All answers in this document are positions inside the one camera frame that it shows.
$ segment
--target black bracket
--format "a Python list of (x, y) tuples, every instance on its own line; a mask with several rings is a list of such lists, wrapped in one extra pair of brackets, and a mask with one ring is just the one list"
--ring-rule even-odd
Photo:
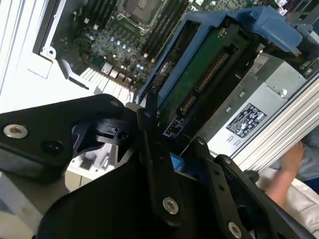
[[(227, 182), (233, 192), (237, 191), (241, 198), (244, 198), (245, 204), (253, 209), (256, 218), (255, 233), (258, 238), (313, 238), (313, 236), (295, 220), (292, 225), (283, 219), (275, 209), (279, 207), (270, 200), (226, 155), (218, 155), (214, 160), (224, 172)], [(236, 201), (236, 195), (233, 193), (233, 199)]]
[(183, 203), (169, 151), (160, 142), (156, 116), (144, 108), (137, 115), (140, 159), (146, 170), (152, 212), (170, 227), (179, 227), (184, 219)]
[(219, 219), (218, 226), (223, 237), (251, 239), (252, 237), (241, 223), (223, 170), (212, 161), (205, 141), (197, 138), (187, 151), (190, 152), (188, 157), (197, 160), (197, 166), (192, 165), (196, 172), (194, 176), (199, 178), (209, 192), (210, 201), (215, 217)]

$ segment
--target cable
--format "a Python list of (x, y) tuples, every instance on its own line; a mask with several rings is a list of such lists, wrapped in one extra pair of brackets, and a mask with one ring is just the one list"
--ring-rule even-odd
[(290, 9), (293, 7), (294, 1), (295, 1), (295, 0), (292, 0), (292, 1), (291, 1), (290, 7), (288, 8), (287, 11), (290, 11)]

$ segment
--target green circuit board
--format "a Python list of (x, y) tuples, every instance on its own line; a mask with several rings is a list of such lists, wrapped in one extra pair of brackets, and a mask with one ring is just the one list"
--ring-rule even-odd
[(166, 97), (162, 103), (159, 108), (159, 117), (161, 121), (167, 121), (169, 114), (175, 113), (178, 106), (193, 89), (214, 60), (216, 54), (222, 48), (224, 39), (223, 37), (220, 37), (220, 31), (221, 29), (214, 29), (209, 33), (204, 43), (193, 57), (191, 63), (187, 66), (168, 97)]

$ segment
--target ram slot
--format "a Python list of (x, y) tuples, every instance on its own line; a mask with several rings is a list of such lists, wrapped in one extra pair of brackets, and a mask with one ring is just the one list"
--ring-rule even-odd
[(167, 22), (166, 28), (163, 29), (157, 38), (157, 41), (153, 44), (153, 47), (149, 50), (149, 58), (155, 60), (158, 51), (162, 45), (166, 42), (166, 39), (170, 36), (171, 32), (180, 20), (181, 15), (185, 12), (185, 9), (189, 5), (188, 0), (185, 0), (181, 7), (176, 9), (176, 13), (171, 16), (171, 19)]
[(167, 22), (167, 19), (171, 16), (171, 13), (173, 12), (173, 10), (175, 9), (175, 6), (181, 2), (182, 0), (179, 1), (174, 1), (171, 0), (165, 7), (165, 9), (162, 11), (163, 15), (162, 17), (159, 19), (159, 21), (156, 23), (154, 29), (152, 30), (152, 33), (150, 34), (146, 44), (144, 45), (144, 47), (142, 48), (142, 54), (145, 54), (148, 52), (149, 48), (152, 47), (153, 42), (156, 41), (156, 38), (159, 35), (159, 32), (161, 31), (161, 29), (163, 28), (163, 26), (165, 25), (165, 23)]
[(103, 2), (104, 0), (99, 0), (98, 3), (95, 5), (95, 8), (91, 14), (91, 20), (90, 20), (91, 23), (95, 22), (95, 19), (97, 18), (97, 15), (98, 15), (98, 11), (102, 7)]
[(203, 74), (203, 76), (200, 78), (200, 80), (196, 83), (194, 87), (194, 91), (188, 95), (185, 100), (180, 104), (178, 107), (180, 113), (184, 116), (190, 107), (194, 104), (196, 101), (196, 96), (199, 93), (201, 93), (205, 87), (207, 86), (208, 82), (212, 80), (218, 69), (223, 65), (223, 63), (228, 58), (229, 54), (222, 51), (220, 52), (215, 59), (213, 60), (212, 64), (209, 66), (207, 71)]
[(98, 16), (96, 18), (96, 21), (94, 24), (99, 25), (103, 19), (103, 13), (107, 10), (107, 7), (110, 5), (110, 0), (105, 0), (102, 7), (100, 8), (100, 11), (98, 13)]
[(105, 27), (106, 24), (108, 23), (108, 21), (109, 21), (109, 19), (111, 17), (112, 12), (114, 11), (114, 8), (115, 8), (117, 2), (118, 2), (117, 0), (112, 0), (111, 4), (110, 4), (110, 7), (104, 12), (104, 15), (102, 17), (102, 26), (103, 27)]

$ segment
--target black metal arm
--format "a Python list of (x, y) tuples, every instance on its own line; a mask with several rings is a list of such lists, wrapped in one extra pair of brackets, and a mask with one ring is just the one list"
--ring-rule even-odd
[(106, 142), (118, 145), (118, 161), (130, 151), (128, 162), (59, 199), (37, 239), (247, 239), (250, 231), (259, 239), (314, 238), (200, 138), (181, 155), (183, 172), (174, 172), (174, 142), (160, 135), (155, 97), (148, 98), (136, 112), (97, 95), (0, 115), (0, 170), (38, 183), (57, 181), (73, 157)]

